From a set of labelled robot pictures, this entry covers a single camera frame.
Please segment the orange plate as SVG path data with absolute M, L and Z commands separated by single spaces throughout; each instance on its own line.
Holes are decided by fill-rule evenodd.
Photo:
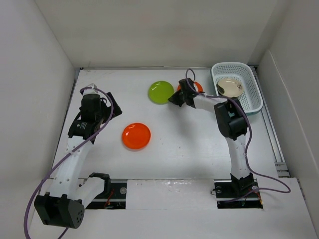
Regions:
M 198 82 L 194 82 L 194 87 L 196 91 L 203 92 L 203 87 Z
M 145 124 L 135 122 L 124 128 L 122 142 L 128 149 L 140 150 L 148 145 L 151 136 L 151 131 Z

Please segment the cream plate with leaf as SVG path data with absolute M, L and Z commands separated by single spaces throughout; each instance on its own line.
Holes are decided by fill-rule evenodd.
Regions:
M 242 83 L 234 78 L 223 78 L 217 83 L 218 92 L 227 97 L 239 97 L 244 93 Z

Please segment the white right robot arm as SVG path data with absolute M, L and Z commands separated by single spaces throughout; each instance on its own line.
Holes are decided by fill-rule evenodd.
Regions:
M 248 193 L 254 184 L 252 171 L 246 162 L 247 117 L 237 98 L 216 97 L 197 92 L 194 81 L 179 81 L 180 89 L 168 101 L 181 107 L 186 104 L 194 109 L 215 113 L 217 126 L 227 141 L 231 159 L 231 181 L 215 185 L 219 197 L 238 198 Z

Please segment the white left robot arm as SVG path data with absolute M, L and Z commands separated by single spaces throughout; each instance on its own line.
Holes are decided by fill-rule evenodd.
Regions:
M 86 207 L 97 197 L 107 197 L 111 189 L 108 174 L 91 173 L 83 185 L 78 178 L 97 135 L 107 123 L 122 114 L 112 93 L 100 96 L 97 90 L 85 89 L 79 113 L 68 131 L 65 160 L 56 167 L 55 177 L 34 207 L 44 225 L 78 228 Z

